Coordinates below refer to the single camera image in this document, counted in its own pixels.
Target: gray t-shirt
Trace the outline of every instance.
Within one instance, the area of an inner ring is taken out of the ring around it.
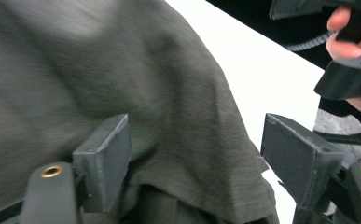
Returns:
[[[278,222],[222,70],[166,2],[0,1],[0,208],[123,113],[132,162],[104,220]]]

